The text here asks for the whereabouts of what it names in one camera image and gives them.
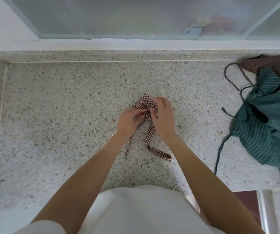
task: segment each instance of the person's left hand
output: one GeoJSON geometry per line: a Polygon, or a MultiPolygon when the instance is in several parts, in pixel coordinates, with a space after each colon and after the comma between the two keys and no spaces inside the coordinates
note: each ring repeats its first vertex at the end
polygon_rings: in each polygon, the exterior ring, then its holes
{"type": "Polygon", "coordinates": [[[127,141],[143,120],[145,111],[146,109],[135,108],[123,111],[118,120],[116,135],[127,141]]]}

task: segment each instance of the speckled granite countertop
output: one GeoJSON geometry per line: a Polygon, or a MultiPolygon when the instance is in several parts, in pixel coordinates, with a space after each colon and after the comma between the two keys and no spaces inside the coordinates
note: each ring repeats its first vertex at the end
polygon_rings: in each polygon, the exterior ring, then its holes
{"type": "MultiPolygon", "coordinates": [[[[241,105],[223,77],[229,61],[9,64],[0,126],[0,209],[43,204],[114,134],[119,113],[145,92],[173,103],[177,133],[210,169],[241,105]]],[[[236,85],[247,82],[228,70],[236,85]]],[[[123,148],[103,190],[157,185],[189,194],[176,159],[169,163],[145,146],[149,123],[123,148]]],[[[152,145],[169,151],[155,135],[152,145]]],[[[276,168],[262,166],[237,138],[224,146],[218,176],[232,190],[280,185],[276,168]]]]}

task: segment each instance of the checkered strap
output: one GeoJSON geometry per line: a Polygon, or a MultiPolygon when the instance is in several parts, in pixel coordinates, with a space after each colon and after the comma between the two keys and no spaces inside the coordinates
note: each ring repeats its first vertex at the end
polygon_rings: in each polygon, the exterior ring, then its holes
{"type": "MultiPolygon", "coordinates": [[[[140,98],[140,100],[138,102],[136,102],[134,105],[133,105],[134,108],[136,109],[149,109],[149,108],[153,108],[154,111],[156,112],[157,116],[158,116],[158,107],[157,107],[157,104],[156,102],[153,102],[151,101],[151,97],[147,94],[143,94],[143,96],[140,98]]],[[[144,119],[146,121],[152,121],[152,118],[151,118],[151,114],[150,114],[150,111],[147,110],[144,114],[144,119]]],[[[147,136],[146,136],[146,139],[145,139],[145,143],[146,143],[146,146],[148,148],[148,150],[150,150],[151,152],[153,152],[154,154],[156,154],[157,156],[161,157],[162,159],[166,160],[166,161],[169,161],[171,162],[171,156],[167,153],[164,153],[158,149],[155,149],[153,148],[152,146],[150,146],[150,141],[152,140],[154,134],[156,132],[156,129],[154,127],[154,125],[152,124],[147,132],[147,136]]],[[[130,147],[130,142],[131,142],[131,138],[130,137],[130,140],[129,140],[129,143],[128,143],[128,146],[127,146],[127,150],[126,150],[126,156],[128,155],[129,153],[129,147],[130,147]]]]}

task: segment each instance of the pile of clothing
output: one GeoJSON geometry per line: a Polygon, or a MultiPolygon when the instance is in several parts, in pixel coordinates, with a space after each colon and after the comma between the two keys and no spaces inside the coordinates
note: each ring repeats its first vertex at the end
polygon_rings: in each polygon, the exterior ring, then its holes
{"type": "Polygon", "coordinates": [[[215,173],[224,143],[231,136],[240,138],[247,152],[259,163],[280,169],[280,56],[260,55],[256,58],[241,59],[229,64],[224,76],[240,92],[243,104],[233,117],[230,134],[225,137],[218,151],[215,173]],[[239,88],[226,76],[230,65],[237,65],[245,78],[243,69],[256,74],[256,84],[239,88]],[[252,90],[243,98],[242,91],[252,90]]]}

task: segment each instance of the glass pane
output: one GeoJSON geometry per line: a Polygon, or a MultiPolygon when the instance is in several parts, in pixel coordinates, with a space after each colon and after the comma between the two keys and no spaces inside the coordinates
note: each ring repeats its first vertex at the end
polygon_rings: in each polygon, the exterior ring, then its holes
{"type": "Polygon", "coordinates": [[[280,10],[280,0],[5,1],[40,38],[247,39],[280,10]]]}

